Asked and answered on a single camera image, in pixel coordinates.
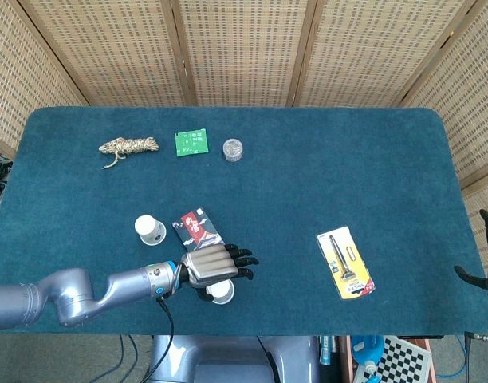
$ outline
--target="blue felt tabletop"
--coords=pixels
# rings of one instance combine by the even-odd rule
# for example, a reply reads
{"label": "blue felt tabletop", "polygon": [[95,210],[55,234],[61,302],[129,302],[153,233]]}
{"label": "blue felt tabletop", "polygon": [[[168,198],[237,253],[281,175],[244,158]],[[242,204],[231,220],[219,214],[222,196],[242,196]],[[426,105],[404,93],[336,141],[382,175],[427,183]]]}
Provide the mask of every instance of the blue felt tabletop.
{"label": "blue felt tabletop", "polygon": [[[205,128],[210,152],[177,158],[175,132]],[[112,156],[119,136],[153,136],[158,152]],[[228,138],[242,159],[222,154]],[[227,243],[250,248],[255,278],[217,306],[188,287],[168,299],[177,334],[456,334],[488,329],[488,296],[443,124],[429,109],[39,109],[28,119],[0,210],[0,283],[85,267],[97,297],[109,274],[168,259],[183,245],[171,222],[204,207]],[[167,224],[141,243],[142,214]],[[349,226],[376,284],[342,301],[316,235]],[[86,326],[52,305],[25,331],[167,334],[152,300]]]}

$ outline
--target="woven panel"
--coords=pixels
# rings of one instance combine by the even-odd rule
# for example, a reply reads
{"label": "woven panel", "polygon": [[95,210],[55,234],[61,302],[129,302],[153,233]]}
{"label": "woven panel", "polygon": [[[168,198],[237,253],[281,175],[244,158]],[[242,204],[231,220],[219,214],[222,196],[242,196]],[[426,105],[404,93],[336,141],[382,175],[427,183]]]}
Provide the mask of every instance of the woven panel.
{"label": "woven panel", "polygon": [[201,105],[285,106],[306,0],[179,3]]}
{"label": "woven panel", "polygon": [[488,3],[409,105],[443,118],[460,179],[488,165]]}
{"label": "woven panel", "polygon": [[473,229],[474,238],[480,251],[480,258],[483,266],[488,271],[488,250],[486,245],[486,233],[483,219],[479,214],[480,209],[488,211],[488,186],[464,199],[469,215],[470,225]]}
{"label": "woven panel", "polygon": [[93,105],[182,105],[159,0],[27,0]]}
{"label": "woven panel", "polygon": [[300,105],[389,106],[463,0],[328,0]]}
{"label": "woven panel", "polygon": [[0,142],[17,150],[26,118],[36,108],[84,103],[14,8],[0,0]]}

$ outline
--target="white cup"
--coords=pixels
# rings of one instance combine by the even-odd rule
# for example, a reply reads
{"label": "white cup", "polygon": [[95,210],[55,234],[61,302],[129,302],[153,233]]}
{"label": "white cup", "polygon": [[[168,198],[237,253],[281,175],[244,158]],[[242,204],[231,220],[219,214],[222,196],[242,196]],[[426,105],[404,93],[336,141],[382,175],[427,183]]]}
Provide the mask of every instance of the white cup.
{"label": "white cup", "polygon": [[206,291],[214,297],[213,303],[216,305],[226,305],[234,297],[235,286],[227,279],[226,281],[208,286]]}
{"label": "white cup", "polygon": [[134,222],[134,229],[145,245],[159,245],[166,238],[166,227],[151,215],[142,215]]}

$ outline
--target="green card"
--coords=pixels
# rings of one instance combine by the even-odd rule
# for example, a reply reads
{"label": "green card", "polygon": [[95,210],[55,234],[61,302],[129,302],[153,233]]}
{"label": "green card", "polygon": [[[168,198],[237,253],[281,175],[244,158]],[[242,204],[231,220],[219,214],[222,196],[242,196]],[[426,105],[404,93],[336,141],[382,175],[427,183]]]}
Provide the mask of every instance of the green card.
{"label": "green card", "polygon": [[209,152],[205,129],[175,133],[175,145],[177,157]]}

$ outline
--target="checkerboard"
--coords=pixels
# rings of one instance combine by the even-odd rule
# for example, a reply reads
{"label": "checkerboard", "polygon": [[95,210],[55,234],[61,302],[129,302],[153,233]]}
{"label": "checkerboard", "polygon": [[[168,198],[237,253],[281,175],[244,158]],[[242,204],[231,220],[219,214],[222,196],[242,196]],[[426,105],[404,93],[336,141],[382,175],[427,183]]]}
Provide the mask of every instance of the checkerboard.
{"label": "checkerboard", "polygon": [[[384,353],[377,376],[383,383],[427,383],[431,353],[397,337],[384,337]],[[366,383],[371,375],[360,365],[354,383]]]}

